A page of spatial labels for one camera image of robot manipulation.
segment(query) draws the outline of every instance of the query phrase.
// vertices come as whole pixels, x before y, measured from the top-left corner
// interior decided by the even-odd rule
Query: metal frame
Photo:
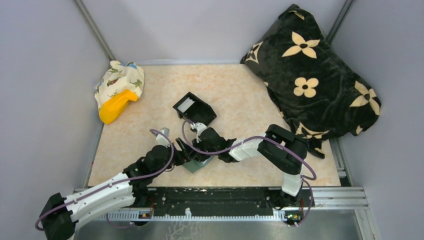
[[[91,17],[89,11],[83,3],[83,0],[72,0],[82,17],[84,18],[88,28],[92,32],[93,36],[97,40],[105,56],[111,61],[115,60],[111,49],[107,42],[100,33],[95,21]],[[343,20],[345,19],[349,9],[353,5],[355,0],[346,0],[343,7],[340,10],[331,30],[326,36],[326,40],[329,44],[333,41],[338,29],[340,28]],[[349,166],[345,161],[345,155],[343,147],[338,139],[330,139],[332,153],[334,155],[337,172],[340,178],[347,178],[350,185],[348,187],[313,187],[312,191],[315,199],[315,206],[311,208],[313,211],[318,210],[330,210],[330,211],[341,211],[341,210],[354,210],[357,219],[358,228],[364,240],[379,240],[378,231],[373,221],[371,211],[368,205],[367,197],[362,187],[355,187],[352,179],[352,175],[349,171]],[[84,189],[75,189],[76,192],[83,191]],[[190,212],[186,212],[185,216],[161,216],[153,217],[151,221],[281,221],[284,216],[284,211],[298,210],[297,207],[287,207],[281,211],[275,211],[273,216],[252,216],[252,217],[195,217],[191,216]],[[123,208],[118,211],[110,213],[110,219],[112,221],[140,221],[138,219],[139,211],[147,211],[147,208]],[[106,216],[102,216],[98,219],[99,221],[105,221]]]

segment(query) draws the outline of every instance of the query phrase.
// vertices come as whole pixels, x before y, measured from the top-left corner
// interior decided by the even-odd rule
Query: table top
[[[130,102],[119,118],[104,125],[92,166],[89,186],[100,184],[157,145],[149,129],[170,129],[170,139],[182,138],[173,105],[187,92],[209,104],[217,118],[209,125],[225,139],[264,133],[270,124],[290,129],[268,96],[263,81],[243,64],[144,66],[145,86],[140,99]],[[196,135],[188,127],[188,139]],[[325,159],[307,154],[317,174],[312,186],[340,186],[329,141],[322,144]],[[308,169],[302,173],[311,175]],[[214,157],[207,166],[189,172],[182,166],[163,172],[152,187],[277,187],[282,172],[265,157],[225,163]]]

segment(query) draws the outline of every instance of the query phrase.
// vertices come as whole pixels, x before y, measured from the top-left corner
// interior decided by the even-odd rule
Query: dinosaur print cloth
[[[241,59],[267,87],[291,131],[324,158],[323,141],[357,136],[380,115],[374,89],[330,48],[314,16],[292,4]]]
[[[110,69],[106,71],[101,82],[95,87],[94,98],[100,107],[112,97],[128,89],[140,97],[145,85],[145,74],[141,67],[130,62],[127,65],[119,61],[110,61]]]

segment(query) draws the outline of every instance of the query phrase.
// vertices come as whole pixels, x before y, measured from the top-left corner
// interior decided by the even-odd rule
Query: beige surface
[[[105,125],[89,185],[97,185],[121,172],[157,143],[149,129],[170,129],[170,139],[182,138],[181,124],[172,106],[187,92],[208,103],[217,114],[210,124],[224,138],[247,138],[265,132],[270,124],[286,129],[264,83],[241,64],[145,66],[141,98],[131,102],[112,124]],[[186,130],[187,137],[195,134]],[[340,186],[330,144],[322,145],[325,159],[308,153],[306,161],[317,173],[313,186]],[[182,166],[164,172],[151,186],[161,187],[272,187],[281,186],[282,174],[264,157],[225,163],[217,157],[190,173]]]

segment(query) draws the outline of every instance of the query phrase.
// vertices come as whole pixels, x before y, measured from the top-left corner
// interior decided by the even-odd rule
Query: yellow object
[[[125,89],[124,91],[113,96],[106,101],[98,110],[100,120],[105,124],[113,123],[119,115],[125,110],[129,101],[137,101],[139,97],[132,91]]]

